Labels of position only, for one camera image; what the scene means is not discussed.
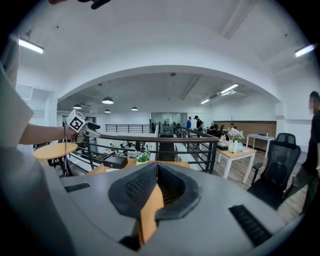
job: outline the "black mesh chair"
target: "black mesh chair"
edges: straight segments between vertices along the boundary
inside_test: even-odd
[[[248,192],[277,210],[300,153],[301,149],[296,145],[293,134],[279,133],[276,140],[270,143],[266,167],[256,182],[259,168],[263,164],[258,162],[253,166],[255,173]]]

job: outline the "black metal railing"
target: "black metal railing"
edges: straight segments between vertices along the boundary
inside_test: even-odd
[[[211,136],[209,134],[205,134],[203,132],[187,129],[182,126],[174,125],[174,134],[177,137],[140,137],[140,136],[121,136],[121,135],[107,135],[102,134],[101,139],[108,140],[118,140],[118,141],[126,141],[128,143],[132,142],[151,142],[155,143],[155,150],[149,150],[150,153],[155,153],[155,160],[158,160],[159,154],[191,154],[194,158],[194,161],[188,161],[189,164],[198,164],[203,172],[213,173],[215,159],[216,159],[216,150],[217,150],[217,142],[218,138]],[[186,147],[186,151],[160,151],[159,144],[160,143],[181,143]],[[78,146],[76,152],[74,154],[80,156],[83,159],[89,160],[91,168],[94,169],[94,163],[102,164],[103,158],[109,156],[107,153],[100,153],[97,151],[91,150],[91,146],[96,146],[98,148],[110,149],[114,152],[126,151],[126,152],[134,152],[136,148],[127,148],[127,147],[114,147],[114,146],[106,146],[100,145],[96,143],[90,143],[89,137],[86,137],[81,146]]]
[[[148,133],[154,134],[156,125],[152,124],[106,124],[106,132],[115,133]]]

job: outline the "round wooden table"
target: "round wooden table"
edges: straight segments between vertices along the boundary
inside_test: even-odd
[[[59,164],[61,166],[61,170],[63,174],[66,173],[65,164],[62,160],[62,157],[65,155],[74,152],[78,148],[78,145],[75,143],[53,143],[43,147],[38,148],[33,152],[33,156],[39,160],[50,160],[50,159],[58,159]],[[72,176],[70,167],[67,162],[67,170],[70,176]]]

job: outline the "potted plant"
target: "potted plant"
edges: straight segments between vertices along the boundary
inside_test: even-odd
[[[135,151],[134,153],[135,153],[135,159],[136,159],[137,165],[148,163],[148,160],[150,159],[149,151],[147,151],[147,150],[145,150],[143,152]]]
[[[228,128],[228,136],[230,139],[228,150],[236,153],[238,148],[238,141],[243,140],[245,138],[244,132],[235,128]]]

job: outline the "wooden floor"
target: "wooden floor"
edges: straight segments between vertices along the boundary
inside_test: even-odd
[[[260,174],[265,169],[267,160],[268,158],[265,158],[265,152],[260,150],[256,152],[253,164],[263,163],[263,166],[260,168],[258,172],[256,180],[260,177]],[[247,190],[251,186],[251,182],[254,178],[254,169],[252,169],[249,174],[247,182],[245,184],[242,183],[242,180],[244,179],[244,176],[247,171],[248,164],[249,164],[249,157],[232,161],[231,169],[228,176],[228,180],[236,183],[239,187],[243,188],[244,190]],[[213,175],[222,177],[224,174],[225,166],[226,166],[226,160],[223,157],[221,157],[220,163],[217,163],[217,162],[214,163]],[[301,166],[301,163],[297,163],[295,165],[294,170],[289,179],[288,186],[291,185],[292,177],[297,174],[297,172],[300,169],[300,166]],[[282,217],[284,222],[286,223],[290,222],[301,213],[301,210],[306,198],[306,192],[307,192],[307,187],[304,187],[295,195],[288,198],[279,207],[277,212]]]

